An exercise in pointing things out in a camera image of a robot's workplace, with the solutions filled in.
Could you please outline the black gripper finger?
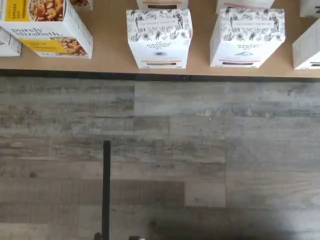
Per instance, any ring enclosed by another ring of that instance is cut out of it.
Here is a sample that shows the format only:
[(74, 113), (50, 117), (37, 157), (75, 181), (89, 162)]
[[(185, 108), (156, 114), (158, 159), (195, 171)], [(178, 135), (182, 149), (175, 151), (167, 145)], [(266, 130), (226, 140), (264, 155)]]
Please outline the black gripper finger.
[(110, 228), (111, 142), (103, 141), (102, 239), (108, 240)]

